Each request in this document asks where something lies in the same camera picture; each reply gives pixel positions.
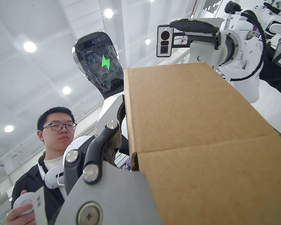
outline eyeglasses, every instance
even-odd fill
[[[63,129],[63,126],[65,126],[68,131],[73,131],[76,129],[76,125],[77,125],[76,123],[67,123],[67,124],[50,123],[50,124],[47,124],[43,129],[50,126],[51,130],[53,130],[53,131],[61,131]]]

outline white controller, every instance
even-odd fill
[[[13,207],[16,208],[16,207],[19,207],[22,204],[32,203],[32,200],[35,198],[34,196],[35,196],[34,192],[27,192],[27,193],[19,196],[16,199],[16,201],[14,202]],[[26,215],[26,214],[28,214],[32,211],[33,211],[33,207],[29,210],[26,210],[26,211],[22,212],[21,214],[18,215],[18,217],[20,217],[22,215]]]

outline metal screw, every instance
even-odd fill
[[[96,128],[94,131],[94,136],[95,137],[99,136],[102,131],[103,131],[103,128],[101,128],[101,127]]]
[[[87,165],[82,172],[82,178],[87,183],[91,183],[95,181],[98,175],[99,175],[99,168],[96,164]]]
[[[102,210],[94,202],[86,203],[78,212],[79,225],[98,225],[102,222]]]
[[[66,161],[69,163],[74,163],[77,161],[79,156],[79,152],[76,149],[71,150],[69,153],[66,155]]]
[[[118,123],[117,123],[117,121],[112,120],[112,121],[109,121],[106,126],[108,129],[114,130],[118,127]]]

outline black robot face visor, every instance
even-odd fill
[[[103,97],[123,91],[124,71],[107,34],[89,34],[79,39],[72,49],[73,57],[84,76]]]

